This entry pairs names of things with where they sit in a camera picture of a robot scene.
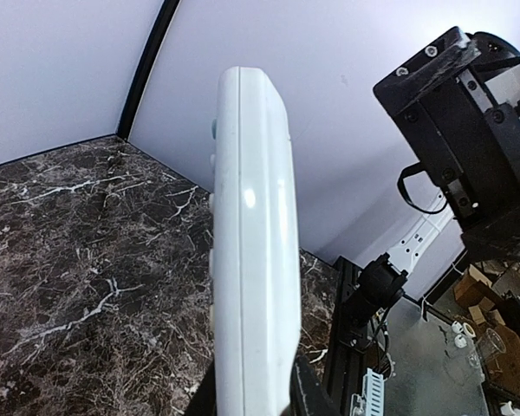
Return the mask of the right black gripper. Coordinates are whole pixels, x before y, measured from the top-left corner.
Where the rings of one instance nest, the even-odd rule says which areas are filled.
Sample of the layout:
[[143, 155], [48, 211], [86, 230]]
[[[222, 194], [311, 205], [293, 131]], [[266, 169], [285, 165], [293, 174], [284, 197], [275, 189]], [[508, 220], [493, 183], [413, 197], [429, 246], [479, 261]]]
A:
[[474, 260], [520, 260], [520, 52], [452, 27], [374, 86]]

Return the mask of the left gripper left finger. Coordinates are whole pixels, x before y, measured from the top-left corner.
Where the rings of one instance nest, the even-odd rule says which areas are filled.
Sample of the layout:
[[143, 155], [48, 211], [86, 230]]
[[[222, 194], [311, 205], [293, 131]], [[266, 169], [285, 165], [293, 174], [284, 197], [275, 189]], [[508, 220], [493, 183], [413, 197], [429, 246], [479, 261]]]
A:
[[207, 368], [205, 377], [198, 386], [197, 391], [192, 396], [185, 416], [216, 416], [216, 375], [215, 362], [212, 361]]

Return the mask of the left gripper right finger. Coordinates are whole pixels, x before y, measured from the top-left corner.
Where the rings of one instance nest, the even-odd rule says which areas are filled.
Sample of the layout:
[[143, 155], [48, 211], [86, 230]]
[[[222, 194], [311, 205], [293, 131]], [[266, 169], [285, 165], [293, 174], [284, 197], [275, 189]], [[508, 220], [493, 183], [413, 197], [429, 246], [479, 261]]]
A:
[[290, 382], [290, 414], [339, 415], [338, 409], [305, 356], [297, 356], [293, 364]]

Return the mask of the white remote control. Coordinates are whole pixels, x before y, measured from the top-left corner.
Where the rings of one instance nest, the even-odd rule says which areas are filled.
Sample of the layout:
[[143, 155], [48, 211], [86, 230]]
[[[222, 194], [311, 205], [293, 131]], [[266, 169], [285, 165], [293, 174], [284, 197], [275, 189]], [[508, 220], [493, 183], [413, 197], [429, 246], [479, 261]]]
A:
[[301, 336], [296, 187], [283, 99], [259, 68], [218, 83], [213, 246], [220, 415], [282, 415]]

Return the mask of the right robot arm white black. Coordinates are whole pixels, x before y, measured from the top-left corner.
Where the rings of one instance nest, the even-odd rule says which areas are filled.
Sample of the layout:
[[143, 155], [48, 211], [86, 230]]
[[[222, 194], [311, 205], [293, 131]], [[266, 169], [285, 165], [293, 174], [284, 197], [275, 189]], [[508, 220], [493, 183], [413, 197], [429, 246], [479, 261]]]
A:
[[417, 156], [397, 187], [425, 173], [438, 188], [416, 225], [361, 272], [345, 302], [341, 339], [356, 336], [377, 309], [389, 310], [408, 276], [451, 221], [476, 261], [520, 263], [520, 51], [487, 32], [458, 27], [379, 81], [374, 96]]

